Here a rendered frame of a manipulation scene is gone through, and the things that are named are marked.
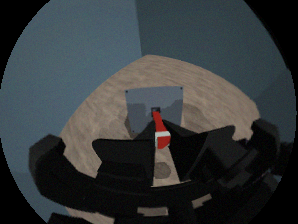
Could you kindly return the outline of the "red peg with white end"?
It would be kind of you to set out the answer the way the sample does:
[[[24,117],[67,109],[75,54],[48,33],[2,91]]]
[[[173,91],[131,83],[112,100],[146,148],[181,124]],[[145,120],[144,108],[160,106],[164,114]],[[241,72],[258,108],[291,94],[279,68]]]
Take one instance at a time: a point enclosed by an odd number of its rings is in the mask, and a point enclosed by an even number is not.
[[[162,121],[160,112],[153,112],[153,120],[156,120],[156,143],[154,143],[154,147],[157,147],[157,149],[165,148],[166,145],[169,145],[172,135],[164,127],[164,121]]]

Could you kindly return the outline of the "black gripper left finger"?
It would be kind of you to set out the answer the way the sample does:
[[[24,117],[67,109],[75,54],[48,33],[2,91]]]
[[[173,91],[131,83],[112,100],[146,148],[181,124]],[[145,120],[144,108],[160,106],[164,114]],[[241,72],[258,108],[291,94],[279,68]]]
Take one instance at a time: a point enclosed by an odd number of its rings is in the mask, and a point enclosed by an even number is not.
[[[144,164],[150,186],[154,180],[154,147],[156,143],[156,120],[148,125],[134,140],[96,139],[92,147],[98,159],[113,163]]]

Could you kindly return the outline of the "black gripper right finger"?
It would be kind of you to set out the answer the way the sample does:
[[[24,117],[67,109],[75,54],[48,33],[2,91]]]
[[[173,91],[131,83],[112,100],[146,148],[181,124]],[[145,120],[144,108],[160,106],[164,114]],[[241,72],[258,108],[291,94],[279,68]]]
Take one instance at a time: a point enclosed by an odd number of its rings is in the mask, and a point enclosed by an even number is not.
[[[170,132],[170,155],[176,165],[177,175],[180,177],[180,183],[190,180],[190,173],[196,168],[198,161],[204,156],[206,148],[209,145],[217,144],[218,141],[227,140],[229,137],[233,139],[235,132],[234,125],[226,125],[223,128],[212,129],[208,132],[192,132],[177,125],[164,121],[164,127]]]

